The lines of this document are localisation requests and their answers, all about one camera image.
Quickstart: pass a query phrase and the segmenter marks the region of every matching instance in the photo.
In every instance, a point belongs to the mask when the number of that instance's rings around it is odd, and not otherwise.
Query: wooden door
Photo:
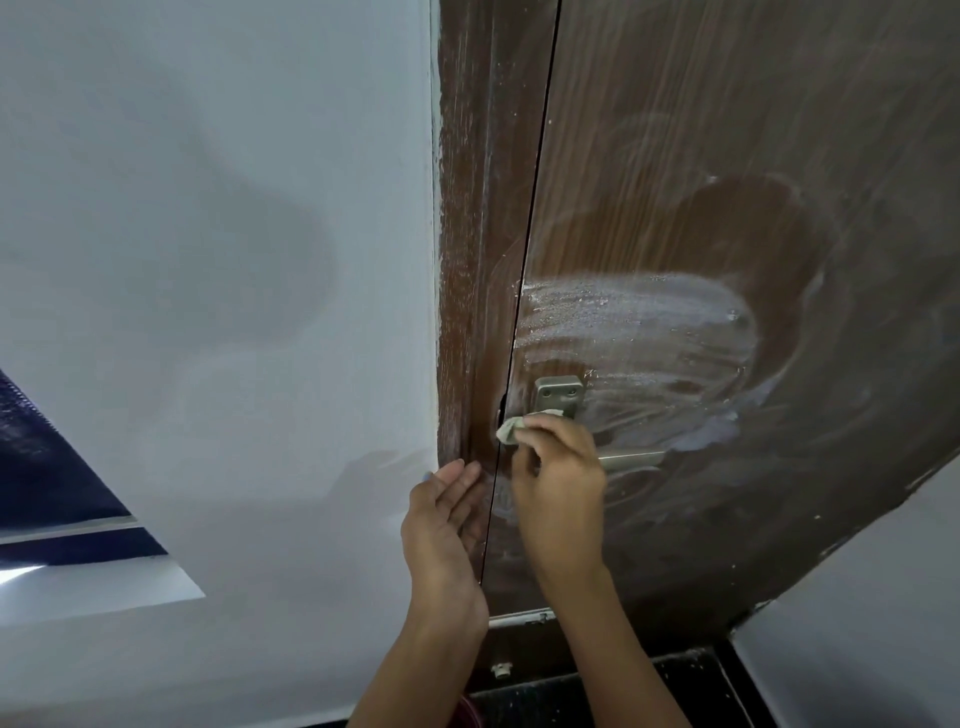
[[[580,376],[641,636],[722,634],[960,444],[949,0],[564,0],[506,415]],[[543,606],[501,456],[483,584]]]

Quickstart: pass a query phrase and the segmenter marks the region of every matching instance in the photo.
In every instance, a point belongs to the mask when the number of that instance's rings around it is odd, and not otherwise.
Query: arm
[[[444,728],[450,721],[490,619],[468,558],[482,526],[479,477],[477,463],[457,460],[410,493],[400,529],[410,609],[350,728]]]
[[[514,504],[534,574],[569,642],[598,728],[688,726],[643,652],[604,566],[607,477],[589,432],[553,415],[515,431]],[[540,457],[534,473],[533,452]]]

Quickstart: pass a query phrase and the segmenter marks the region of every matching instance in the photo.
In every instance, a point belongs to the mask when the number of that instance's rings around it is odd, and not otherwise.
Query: wall
[[[960,459],[734,638],[781,726],[960,724]]]
[[[430,58],[428,0],[0,7],[0,367],[206,594],[0,629],[12,724],[362,691],[435,465]]]

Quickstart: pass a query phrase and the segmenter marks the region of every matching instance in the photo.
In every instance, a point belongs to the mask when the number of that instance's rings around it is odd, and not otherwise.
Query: cloth
[[[535,412],[531,414],[546,414],[546,415],[559,415],[563,416],[564,411],[562,409],[544,409],[542,412]],[[504,445],[516,445],[516,437],[514,437],[515,429],[523,429],[526,425],[523,423],[523,415],[519,417],[508,417],[503,421],[496,431],[496,439],[499,440]]]

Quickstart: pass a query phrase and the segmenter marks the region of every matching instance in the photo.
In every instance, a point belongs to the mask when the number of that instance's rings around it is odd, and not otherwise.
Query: wood grain texture
[[[490,486],[556,12],[556,0],[441,4],[438,449],[442,463],[479,460]]]
[[[507,415],[578,374],[606,558],[657,651],[720,638],[960,445],[960,15],[564,0]],[[484,589],[542,606],[501,461]]]

